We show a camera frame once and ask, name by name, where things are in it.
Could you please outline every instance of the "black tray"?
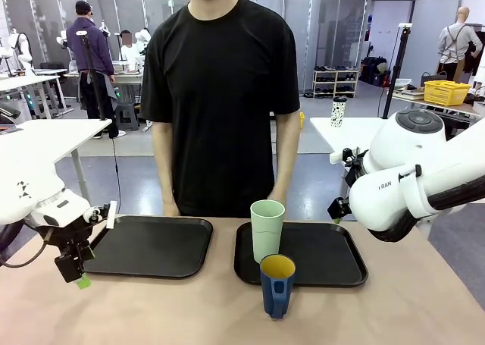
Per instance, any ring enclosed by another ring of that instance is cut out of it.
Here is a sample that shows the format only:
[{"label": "black tray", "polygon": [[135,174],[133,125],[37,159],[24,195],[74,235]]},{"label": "black tray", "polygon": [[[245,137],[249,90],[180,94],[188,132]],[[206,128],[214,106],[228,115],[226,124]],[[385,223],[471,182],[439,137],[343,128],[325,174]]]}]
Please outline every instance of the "black tray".
[{"label": "black tray", "polygon": [[[295,285],[357,287],[368,278],[349,232],[339,225],[284,223],[280,254],[289,256],[296,264]],[[252,256],[250,222],[237,229],[234,271],[246,283],[261,284],[259,264]]]},{"label": "black tray", "polygon": [[195,218],[122,216],[103,229],[86,261],[88,273],[157,278],[187,278],[204,264],[212,224]]}]

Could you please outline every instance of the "person in purple jacket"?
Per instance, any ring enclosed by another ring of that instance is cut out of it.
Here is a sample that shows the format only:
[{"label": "person in purple jacket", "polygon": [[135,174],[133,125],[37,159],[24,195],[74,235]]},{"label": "person in purple jacket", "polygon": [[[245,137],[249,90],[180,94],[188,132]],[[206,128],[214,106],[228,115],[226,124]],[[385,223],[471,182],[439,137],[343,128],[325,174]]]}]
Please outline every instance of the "person in purple jacket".
[{"label": "person in purple jacket", "polygon": [[[78,1],[76,3],[77,19],[73,25],[67,28],[67,47],[73,52],[74,59],[77,63],[77,70],[80,72],[80,95],[81,100],[86,105],[86,110],[89,119],[99,119],[98,104],[96,102],[94,86],[91,83],[88,75],[88,64],[86,60],[86,52],[81,43],[81,38],[76,35],[76,32],[85,30],[87,32],[89,47],[92,56],[92,63],[96,69],[96,79],[98,81],[99,92],[101,97],[102,108],[107,119],[111,119],[111,124],[108,126],[110,139],[119,138],[126,135],[122,130],[118,130],[116,126],[116,119],[114,117],[113,106],[111,104],[111,97],[108,94],[107,85],[114,83],[114,68],[111,61],[111,55],[103,32],[96,27],[91,20],[92,9],[85,1]],[[102,132],[96,134],[93,139],[101,139]]]}]

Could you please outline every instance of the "hand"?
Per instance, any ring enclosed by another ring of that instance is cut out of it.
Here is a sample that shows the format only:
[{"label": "hand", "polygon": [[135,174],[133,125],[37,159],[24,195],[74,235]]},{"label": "hand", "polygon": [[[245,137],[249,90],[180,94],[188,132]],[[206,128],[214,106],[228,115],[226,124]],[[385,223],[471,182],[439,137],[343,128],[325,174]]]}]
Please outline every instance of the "hand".
[{"label": "hand", "polygon": [[286,194],[284,193],[278,193],[273,190],[268,196],[268,199],[272,199],[273,201],[278,201],[279,203],[283,204],[283,206],[286,206]]},{"label": "hand", "polygon": [[180,216],[180,210],[175,202],[164,202],[164,216],[171,218]]}]

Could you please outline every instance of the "black handbag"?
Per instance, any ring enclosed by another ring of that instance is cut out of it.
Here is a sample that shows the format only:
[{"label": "black handbag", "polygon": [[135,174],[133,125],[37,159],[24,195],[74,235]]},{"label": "black handbag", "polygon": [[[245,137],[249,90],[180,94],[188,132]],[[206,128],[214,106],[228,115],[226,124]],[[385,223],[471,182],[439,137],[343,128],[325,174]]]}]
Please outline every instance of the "black handbag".
[{"label": "black handbag", "polygon": [[428,81],[441,81],[446,80],[447,78],[448,74],[445,71],[441,71],[438,74],[433,75],[429,74],[428,72],[424,72],[421,76],[421,86],[424,86],[424,83]]}]

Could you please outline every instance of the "shoe rack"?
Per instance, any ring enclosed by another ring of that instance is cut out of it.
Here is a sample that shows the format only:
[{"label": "shoe rack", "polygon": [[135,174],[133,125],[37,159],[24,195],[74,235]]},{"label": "shoe rack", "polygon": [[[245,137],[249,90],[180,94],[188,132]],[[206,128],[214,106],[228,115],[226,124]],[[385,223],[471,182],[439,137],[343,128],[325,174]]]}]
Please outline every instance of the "shoe rack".
[{"label": "shoe rack", "polygon": [[[347,75],[352,76],[352,80],[339,80]],[[318,77],[327,77],[328,81],[317,81]],[[358,70],[344,70],[344,71],[313,71],[313,97],[314,99],[321,99],[324,97],[334,98],[336,96],[351,96],[354,97],[357,92]],[[352,89],[348,91],[337,91],[344,86],[351,86]],[[327,92],[317,91],[317,89],[331,90]]]}]

